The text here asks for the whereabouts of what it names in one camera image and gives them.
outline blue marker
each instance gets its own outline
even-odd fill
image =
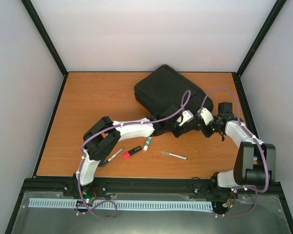
[[[119,151],[117,151],[112,157],[110,157],[107,161],[105,161],[104,163],[102,163],[102,167],[104,167],[106,164],[108,164],[113,158],[115,158],[115,156],[117,154],[119,154],[121,151],[123,150],[123,148],[121,148]]]

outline brown wood surface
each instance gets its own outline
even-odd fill
[[[134,85],[145,78],[146,72],[70,72],[52,124],[52,128],[37,171],[39,176],[72,176],[80,161],[83,135],[100,118],[112,120],[137,120],[149,115],[134,97]],[[231,73],[182,73],[206,93],[225,87],[236,94]],[[213,93],[213,113],[219,102],[234,100],[224,91]],[[124,152],[141,145],[146,138],[138,137],[119,142],[112,154]],[[178,159],[161,153],[166,150],[188,157]],[[205,138],[201,132],[191,131],[175,138],[172,133],[153,137],[147,152],[141,151],[128,159],[116,156],[95,176],[152,177],[152,178],[209,178],[214,172],[231,170],[237,147],[218,134]]]

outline green marker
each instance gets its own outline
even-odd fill
[[[150,144],[150,142],[151,142],[151,137],[148,137],[148,138],[146,139],[145,146],[143,147],[143,150],[144,150],[144,151],[147,151],[147,148],[148,148],[148,145]]]

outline black fabric pouch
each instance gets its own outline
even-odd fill
[[[185,109],[195,115],[201,108],[206,94],[196,84],[168,65],[162,65],[134,87],[137,101],[151,114],[163,113],[172,105],[180,107],[186,90],[191,91],[191,97]],[[209,97],[204,107],[212,112],[213,102]]]

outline slotted white strip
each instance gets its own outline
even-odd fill
[[[96,200],[95,206],[104,200]],[[117,210],[121,211],[201,211],[211,212],[212,205],[209,201],[127,201],[114,200],[117,204]],[[30,198],[28,207],[36,208],[76,208],[81,200],[77,199],[50,199],[50,198]],[[114,210],[114,206],[110,202],[101,204],[96,209]]]

